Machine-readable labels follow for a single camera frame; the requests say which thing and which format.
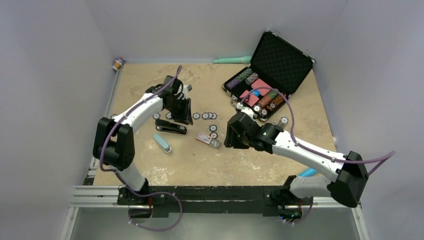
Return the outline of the black stapler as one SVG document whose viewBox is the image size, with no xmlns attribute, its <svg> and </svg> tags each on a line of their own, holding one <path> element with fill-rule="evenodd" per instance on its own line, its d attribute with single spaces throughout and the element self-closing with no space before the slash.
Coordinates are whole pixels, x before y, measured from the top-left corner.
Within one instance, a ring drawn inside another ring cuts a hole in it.
<svg viewBox="0 0 424 240">
<path fill-rule="evenodd" d="M 159 132 L 186 135 L 188 130 L 185 126 L 171 123 L 167 120 L 156 119 L 155 128 Z"/>
</svg>

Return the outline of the light blue stapler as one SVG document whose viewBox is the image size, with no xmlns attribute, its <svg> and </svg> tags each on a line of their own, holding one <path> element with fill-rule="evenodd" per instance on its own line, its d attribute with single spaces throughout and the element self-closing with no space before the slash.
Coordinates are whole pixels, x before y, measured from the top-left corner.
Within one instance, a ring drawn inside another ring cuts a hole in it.
<svg viewBox="0 0 424 240">
<path fill-rule="evenodd" d="M 165 153 L 170 153 L 172 151 L 172 148 L 170 146 L 170 144 L 159 134 L 154 134 L 153 135 L 153 139 L 155 140 L 155 142 L 161 147 L 161 149 L 165 152 Z"/>
</svg>

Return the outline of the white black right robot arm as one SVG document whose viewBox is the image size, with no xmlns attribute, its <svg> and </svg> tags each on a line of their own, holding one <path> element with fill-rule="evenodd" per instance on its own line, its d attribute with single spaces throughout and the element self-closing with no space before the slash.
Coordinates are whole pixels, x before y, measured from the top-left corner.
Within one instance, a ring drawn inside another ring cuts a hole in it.
<svg viewBox="0 0 424 240">
<path fill-rule="evenodd" d="M 280 126 L 257 124 L 248 114 L 238 112 L 227 122 L 224 146 L 234 149 L 253 148 L 301 163 L 320 175 L 290 176 L 280 194 L 288 204 L 298 199 L 313 197 L 333 198 L 339 204 L 355 208 L 369 179 L 362 156 L 329 151 L 298 138 L 292 138 Z"/>
</svg>

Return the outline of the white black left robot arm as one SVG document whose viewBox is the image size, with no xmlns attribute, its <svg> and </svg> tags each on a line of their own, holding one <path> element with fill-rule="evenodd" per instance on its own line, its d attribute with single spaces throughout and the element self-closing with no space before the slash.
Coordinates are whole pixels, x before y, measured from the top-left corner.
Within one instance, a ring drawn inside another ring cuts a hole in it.
<svg viewBox="0 0 424 240">
<path fill-rule="evenodd" d="M 149 87 L 129 109 L 97 123 L 92 155 L 103 172 L 114 173 L 130 190 L 130 199 L 138 205 L 149 199 L 149 182 L 134 163 L 135 132 L 162 110 L 169 111 L 177 123 L 192 125 L 191 90 L 190 84 L 167 76 L 162 84 Z"/>
</svg>

